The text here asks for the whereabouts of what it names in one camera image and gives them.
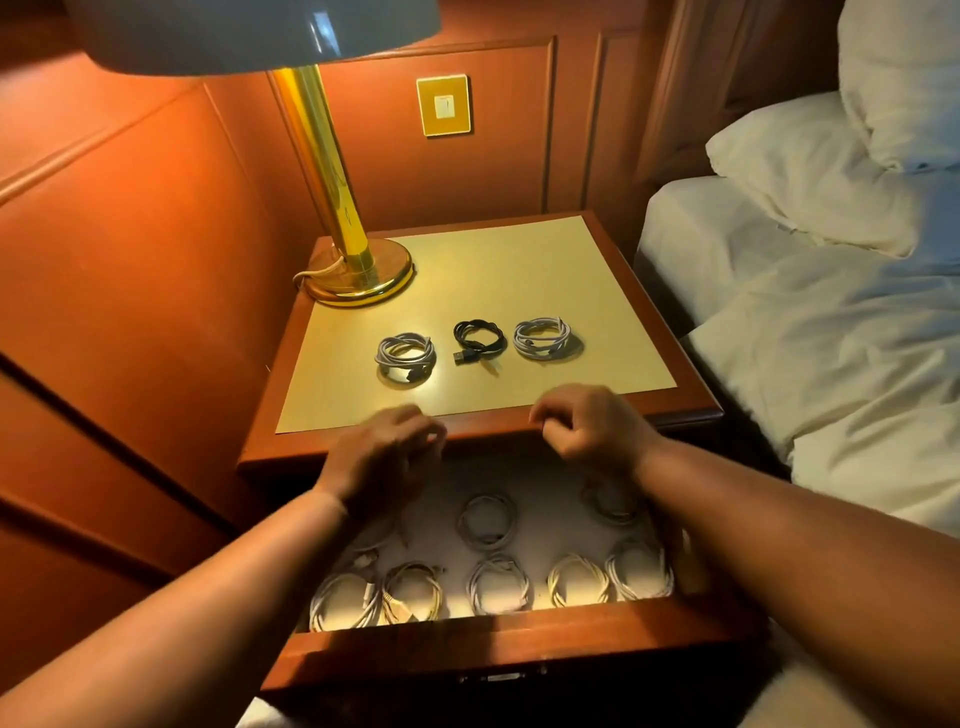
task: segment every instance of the forearm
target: forearm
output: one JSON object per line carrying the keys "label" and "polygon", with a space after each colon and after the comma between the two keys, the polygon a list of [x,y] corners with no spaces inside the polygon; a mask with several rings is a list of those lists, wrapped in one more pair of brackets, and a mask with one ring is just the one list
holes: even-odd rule
{"label": "forearm", "polygon": [[0,698],[0,724],[234,725],[354,535],[304,494]]}
{"label": "forearm", "polygon": [[960,722],[960,544],[680,443],[636,478],[828,667]]}

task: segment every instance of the light switch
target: light switch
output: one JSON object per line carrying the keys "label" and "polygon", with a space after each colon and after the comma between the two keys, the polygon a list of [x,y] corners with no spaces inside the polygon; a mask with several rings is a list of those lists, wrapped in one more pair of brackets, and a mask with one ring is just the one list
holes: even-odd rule
{"label": "light switch", "polygon": [[447,136],[473,130],[470,81],[465,74],[417,79],[417,96],[425,136]]}
{"label": "light switch", "polygon": [[452,119],[457,114],[453,110],[453,96],[434,96],[433,108],[437,112],[438,119]]}

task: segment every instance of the lamp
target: lamp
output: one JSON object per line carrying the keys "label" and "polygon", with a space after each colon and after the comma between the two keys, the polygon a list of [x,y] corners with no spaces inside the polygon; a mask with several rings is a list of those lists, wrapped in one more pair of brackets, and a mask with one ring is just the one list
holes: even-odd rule
{"label": "lamp", "polygon": [[100,65],[150,76],[271,71],[334,247],[303,286],[322,303],[382,301],[413,277],[394,240],[368,238],[350,191],[317,63],[366,56],[440,30],[436,0],[65,0]]}

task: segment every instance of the black cable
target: black cable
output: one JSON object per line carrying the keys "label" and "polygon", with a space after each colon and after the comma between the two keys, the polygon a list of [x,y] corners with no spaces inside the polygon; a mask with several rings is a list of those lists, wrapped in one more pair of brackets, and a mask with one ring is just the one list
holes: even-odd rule
{"label": "black cable", "polygon": [[[492,344],[481,344],[479,341],[467,339],[467,336],[474,331],[485,329],[490,333],[496,334],[496,341]],[[483,356],[496,356],[507,348],[507,337],[496,324],[491,324],[483,319],[473,319],[473,321],[461,321],[453,327],[453,336],[457,343],[464,348],[462,352],[453,354],[453,360],[457,364],[469,364],[471,361],[479,361]]]}

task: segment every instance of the beige tabletop surface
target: beige tabletop surface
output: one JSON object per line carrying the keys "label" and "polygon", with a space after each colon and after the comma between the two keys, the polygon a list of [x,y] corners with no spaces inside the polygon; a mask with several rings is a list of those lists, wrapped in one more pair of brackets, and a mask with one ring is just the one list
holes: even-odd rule
{"label": "beige tabletop surface", "polygon": [[[413,282],[366,308],[314,305],[277,433],[355,425],[409,401],[437,416],[528,405],[569,381],[619,394],[676,386],[582,217],[396,239],[417,266]],[[492,321],[512,339],[518,322],[545,316],[571,326],[578,354],[537,362],[511,345],[494,359],[454,363],[457,322]],[[385,380],[373,361],[380,340],[403,331],[429,336],[437,350],[417,386]]]}

